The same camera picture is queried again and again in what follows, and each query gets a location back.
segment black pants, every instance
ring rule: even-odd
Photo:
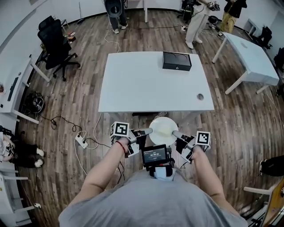
[[[15,154],[18,157],[14,157],[11,162],[16,166],[35,168],[35,162],[38,160],[36,149],[37,145],[15,142]]]
[[[284,176],[284,155],[262,162],[262,173],[270,176]]]
[[[114,18],[114,17],[110,17],[110,16],[109,16],[109,19],[110,19],[110,23],[111,23],[112,29],[113,30],[118,29],[118,21],[117,21],[117,19]],[[126,13],[125,13],[123,1],[122,1],[122,13],[119,16],[119,19],[120,19],[120,24],[122,26],[126,26],[127,20],[126,20]]]

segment yellow pants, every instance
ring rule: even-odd
[[[233,17],[229,13],[224,12],[220,31],[232,33],[236,20],[236,17]]]

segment white pants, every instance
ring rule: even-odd
[[[209,17],[209,9],[204,6],[194,8],[193,18],[187,28],[185,40],[192,43],[194,38],[205,28]]]

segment black jacket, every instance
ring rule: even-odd
[[[226,0],[226,2],[228,3],[226,4],[224,11],[228,12],[232,5],[232,8],[230,9],[228,13],[233,17],[239,18],[241,14],[241,9],[248,7],[245,1],[246,0],[236,0],[236,2],[232,5],[230,0]]]

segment person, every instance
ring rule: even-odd
[[[284,176],[284,155],[259,162],[259,175]]]
[[[61,227],[247,226],[226,201],[221,182],[199,146],[193,148],[193,161],[203,191],[186,182],[180,170],[173,181],[155,179],[141,170],[106,191],[127,146],[128,140],[121,138],[90,170],[79,194],[60,214]]]
[[[237,18],[240,17],[242,8],[247,8],[246,0],[226,0],[228,3],[224,8],[223,20],[220,26],[218,37],[223,36],[223,32],[232,33]]]
[[[205,28],[210,13],[206,0],[198,0],[193,8],[193,17],[188,25],[185,37],[185,43],[190,49],[193,49],[193,41],[202,44],[199,34]]]
[[[25,168],[38,168],[43,165],[43,160],[37,158],[37,155],[44,157],[44,151],[37,145],[29,145],[15,141],[0,132],[0,162],[9,161],[16,166]]]
[[[118,3],[118,8],[121,7],[122,8],[122,12],[121,14],[118,16],[119,20],[120,20],[120,25],[121,25],[121,29],[125,30],[126,27],[128,27],[128,23],[127,23],[127,18],[126,18],[126,13],[125,13],[125,6],[124,6],[124,2],[123,0],[116,0],[115,3]],[[106,1],[106,11],[108,13],[108,18],[110,20],[111,26],[112,26],[112,31],[115,34],[119,33],[119,29],[118,29],[118,20],[117,20],[117,16],[116,14],[114,14],[113,12],[116,12],[116,10],[112,10],[115,7],[107,7],[107,1]]]

